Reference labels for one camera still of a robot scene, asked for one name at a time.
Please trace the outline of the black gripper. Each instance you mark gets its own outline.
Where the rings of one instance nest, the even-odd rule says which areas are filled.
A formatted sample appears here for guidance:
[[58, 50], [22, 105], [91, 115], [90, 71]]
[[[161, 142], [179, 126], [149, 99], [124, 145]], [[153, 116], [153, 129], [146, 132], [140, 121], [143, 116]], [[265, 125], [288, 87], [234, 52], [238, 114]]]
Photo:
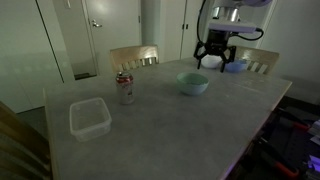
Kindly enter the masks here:
[[[231, 33], [228, 31], [210, 30], [207, 36], [206, 42], [197, 42], [193, 57], [197, 59], [197, 69], [200, 69], [201, 61], [204, 56], [216, 55], [220, 53], [222, 58], [222, 65], [220, 72], [223, 73], [225, 66], [233, 62], [236, 55], [236, 46], [229, 46], [228, 40], [231, 37]], [[229, 57], [227, 58], [224, 52], [229, 51]]]

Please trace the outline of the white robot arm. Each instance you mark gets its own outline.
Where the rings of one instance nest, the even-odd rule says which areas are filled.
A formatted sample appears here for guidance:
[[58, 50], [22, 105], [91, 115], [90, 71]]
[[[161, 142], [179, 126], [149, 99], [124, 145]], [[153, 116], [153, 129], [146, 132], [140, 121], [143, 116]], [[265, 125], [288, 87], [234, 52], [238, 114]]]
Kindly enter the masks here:
[[202, 59], [206, 55], [218, 56], [222, 59], [220, 72], [225, 66], [235, 60], [237, 47], [228, 45], [231, 37], [239, 37], [246, 41], [256, 41], [263, 37], [264, 31], [254, 23], [240, 18], [242, 6], [262, 7], [272, 0], [214, 0], [212, 18], [207, 23], [208, 35], [205, 42], [197, 36], [198, 42], [193, 54], [200, 68]]

